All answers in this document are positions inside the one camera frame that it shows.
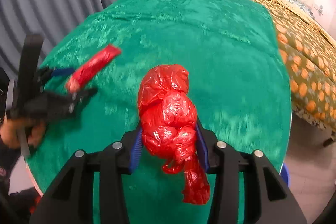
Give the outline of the person left hand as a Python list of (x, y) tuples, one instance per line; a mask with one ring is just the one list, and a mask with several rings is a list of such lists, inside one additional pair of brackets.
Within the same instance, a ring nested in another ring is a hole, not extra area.
[(44, 121), (30, 118), (12, 120), (5, 117), (1, 125), (2, 142), (11, 149), (18, 149), (21, 146), (18, 133), (26, 128), (31, 128), (31, 134), (27, 137), (28, 145), (33, 147), (40, 145), (45, 135), (46, 124)]

